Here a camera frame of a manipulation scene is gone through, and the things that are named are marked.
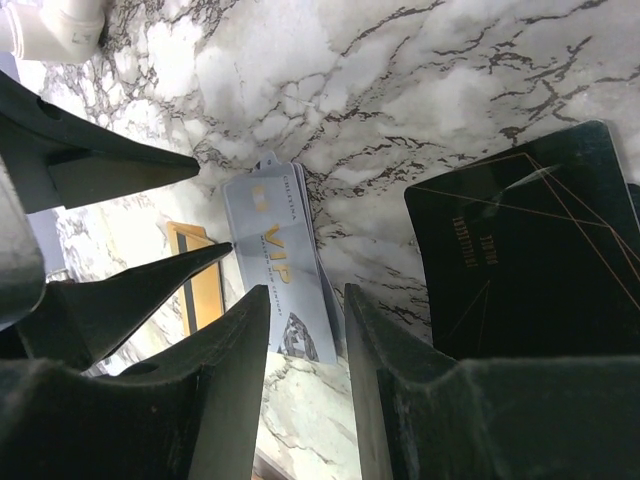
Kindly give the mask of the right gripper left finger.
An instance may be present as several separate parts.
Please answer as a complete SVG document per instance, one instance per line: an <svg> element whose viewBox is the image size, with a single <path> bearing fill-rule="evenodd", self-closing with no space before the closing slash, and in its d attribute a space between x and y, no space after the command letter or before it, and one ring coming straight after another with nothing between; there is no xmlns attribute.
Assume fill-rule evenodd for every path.
<svg viewBox="0 0 640 480"><path fill-rule="evenodd" d="M117 376L1 365L5 479L247 479L269 342L268 289Z"/></svg>

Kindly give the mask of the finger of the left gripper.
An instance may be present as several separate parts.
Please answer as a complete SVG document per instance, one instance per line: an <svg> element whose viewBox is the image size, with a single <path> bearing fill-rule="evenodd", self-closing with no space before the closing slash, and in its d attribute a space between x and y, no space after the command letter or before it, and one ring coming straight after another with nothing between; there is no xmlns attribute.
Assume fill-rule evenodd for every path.
<svg viewBox="0 0 640 480"><path fill-rule="evenodd" d="M28 214L85 206L199 173L189 156L137 143L1 75L1 157Z"/></svg>
<svg viewBox="0 0 640 480"><path fill-rule="evenodd" d="M127 269L101 281L50 282L17 323L17 358L86 371L112 355L183 284L232 251L228 242Z"/></svg>

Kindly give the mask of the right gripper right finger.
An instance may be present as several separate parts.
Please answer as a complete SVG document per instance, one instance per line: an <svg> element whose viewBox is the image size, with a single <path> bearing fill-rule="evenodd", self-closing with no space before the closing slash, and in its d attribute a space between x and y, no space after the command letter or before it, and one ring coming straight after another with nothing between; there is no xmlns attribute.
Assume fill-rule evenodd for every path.
<svg viewBox="0 0 640 480"><path fill-rule="evenodd" d="M635 356L455 360L344 292L366 479L635 479Z"/></svg>

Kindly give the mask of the gold credit card stack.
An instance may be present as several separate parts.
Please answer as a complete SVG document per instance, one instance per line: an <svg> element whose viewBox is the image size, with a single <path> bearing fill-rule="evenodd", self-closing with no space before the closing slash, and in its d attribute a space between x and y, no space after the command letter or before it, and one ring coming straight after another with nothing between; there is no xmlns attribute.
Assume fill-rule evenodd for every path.
<svg viewBox="0 0 640 480"><path fill-rule="evenodd" d="M167 233L173 255L215 244L201 226L168 222ZM221 267L213 264L186 281L179 290L179 299L186 335L220 318L225 313Z"/></svg>

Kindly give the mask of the silver VIP card stack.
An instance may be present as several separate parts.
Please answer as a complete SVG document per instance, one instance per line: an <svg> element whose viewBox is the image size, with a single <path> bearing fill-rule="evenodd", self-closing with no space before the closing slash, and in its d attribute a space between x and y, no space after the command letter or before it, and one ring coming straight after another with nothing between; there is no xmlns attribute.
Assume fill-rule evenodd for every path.
<svg viewBox="0 0 640 480"><path fill-rule="evenodd" d="M222 192L243 286L269 291L269 350L334 364L344 316L318 256L302 166L269 152Z"/></svg>

